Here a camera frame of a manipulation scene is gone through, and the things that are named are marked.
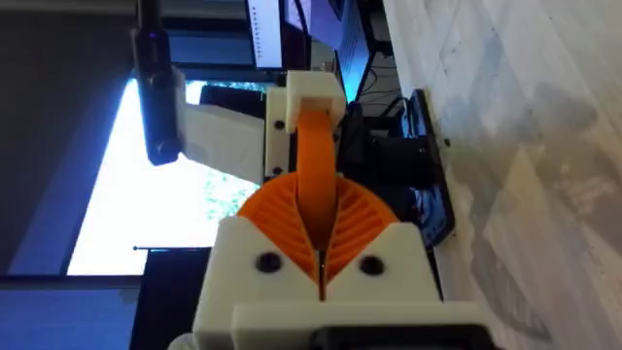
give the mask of black device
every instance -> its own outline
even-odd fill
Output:
[[[383,198],[401,221],[414,223],[431,248],[454,228],[454,211],[425,93],[400,100],[397,115],[385,118],[365,118],[361,104],[348,105],[337,170]],[[377,128],[388,137],[374,136]]]
[[[328,327],[313,335],[314,350],[495,350],[479,325]]]
[[[343,39],[335,53],[337,71],[349,103],[359,99],[373,58],[378,53],[393,55],[393,47],[391,42],[374,37],[365,1],[343,0],[342,4]]]
[[[177,160],[175,76],[168,35],[160,24],[157,0],[139,0],[138,28],[132,32],[147,156],[153,165]]]

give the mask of black screw head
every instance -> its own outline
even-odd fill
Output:
[[[283,130],[285,128],[285,123],[283,121],[276,121],[274,122],[274,127],[277,130]]]
[[[273,252],[262,253],[255,260],[255,268],[263,273],[274,273],[282,266],[281,256]]]
[[[368,276],[379,276],[385,272],[385,264],[376,256],[363,257],[359,268]]]

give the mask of cable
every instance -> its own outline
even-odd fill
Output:
[[[371,76],[373,77],[373,82],[371,83],[371,85],[369,87],[367,87],[366,89],[364,89],[362,91],[362,93],[366,93],[368,91],[371,90],[371,88],[373,88],[373,86],[378,82],[378,75],[376,74],[376,72],[373,71],[373,69],[369,70],[369,73],[371,74]]]
[[[380,96],[378,96],[378,97],[374,97],[374,98],[372,98],[372,99],[370,99],[370,100],[360,101],[360,102],[361,102],[361,103],[374,102],[374,101],[377,101],[377,100],[379,100],[379,99],[383,99],[383,98],[389,97],[389,96],[390,96],[390,95],[392,95],[393,93],[394,93],[393,91],[391,91],[391,92],[387,92],[387,93],[382,94],[382,95],[380,95]]]
[[[363,106],[384,106],[387,107],[388,105],[386,103],[361,103]]]
[[[386,108],[386,109],[385,109],[385,110],[384,110],[384,111],[383,111],[383,112],[382,112],[382,113],[378,116],[378,118],[384,118],[384,117],[387,117],[387,116],[389,115],[389,112],[391,112],[391,110],[393,110],[393,109],[396,107],[396,105],[397,105],[400,101],[402,101],[402,100],[408,101],[408,99],[407,99],[407,98],[405,98],[405,97],[403,97],[403,96],[398,96],[398,97],[396,97],[396,98],[395,98],[395,99],[394,99],[394,100],[393,100],[393,101],[392,101],[392,102],[391,102],[391,103],[387,106],[387,108]]]
[[[361,97],[371,95],[374,93],[391,93],[391,92],[398,92],[398,91],[401,91],[401,88],[392,88],[390,90],[382,90],[382,91],[370,91],[370,92],[362,93]]]
[[[376,68],[376,69],[397,69],[397,66],[371,66],[371,68]]]
[[[309,27],[307,27],[307,18],[304,15],[304,10],[302,10],[302,4],[300,3],[300,0],[294,0],[295,3],[295,9],[298,12],[298,17],[300,18],[300,26],[302,27],[302,37],[303,37],[303,48],[304,51],[302,52],[302,54],[304,54],[304,68],[308,68],[311,67],[311,62],[310,60],[310,55],[307,53],[307,44],[309,41]]]

